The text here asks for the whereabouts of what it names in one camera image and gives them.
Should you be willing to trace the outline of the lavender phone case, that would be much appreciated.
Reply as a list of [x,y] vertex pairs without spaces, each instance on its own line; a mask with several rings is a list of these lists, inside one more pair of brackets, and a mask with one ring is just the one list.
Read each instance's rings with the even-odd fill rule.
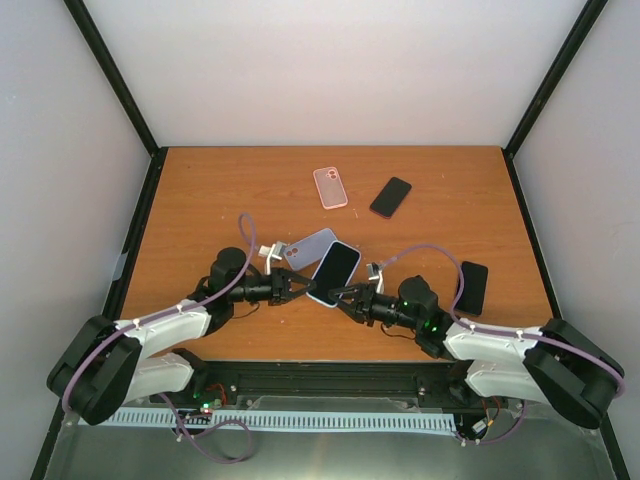
[[330,228],[321,229],[284,249],[284,259],[293,271],[300,271],[320,261],[337,240]]

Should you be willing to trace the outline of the black smartphone dark blue edge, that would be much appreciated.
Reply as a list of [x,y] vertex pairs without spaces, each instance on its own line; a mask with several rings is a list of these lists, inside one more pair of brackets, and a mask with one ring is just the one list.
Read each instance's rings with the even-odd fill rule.
[[461,270],[464,288],[455,309],[471,316],[480,316],[484,310],[489,269],[485,265],[463,261]]

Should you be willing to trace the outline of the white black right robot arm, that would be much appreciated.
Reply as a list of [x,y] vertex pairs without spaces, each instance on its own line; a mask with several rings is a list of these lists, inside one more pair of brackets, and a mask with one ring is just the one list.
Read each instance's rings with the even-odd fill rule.
[[414,331],[420,349],[455,362],[463,388],[478,397],[549,405],[566,420],[597,429],[622,392],[622,367],[563,319],[520,329],[455,320],[421,276],[404,280],[397,296],[359,283],[333,289],[329,297],[358,323]]

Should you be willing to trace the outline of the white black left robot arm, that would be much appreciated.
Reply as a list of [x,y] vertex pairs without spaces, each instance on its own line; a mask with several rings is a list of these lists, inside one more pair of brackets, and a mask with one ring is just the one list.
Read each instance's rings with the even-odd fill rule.
[[89,425],[139,398],[175,392],[186,402],[208,390],[208,367],[181,343],[209,336],[237,303],[286,304],[315,287],[281,267],[262,273],[239,248],[221,250],[196,289],[176,305],[132,320],[97,315],[85,322],[50,371],[47,388]]

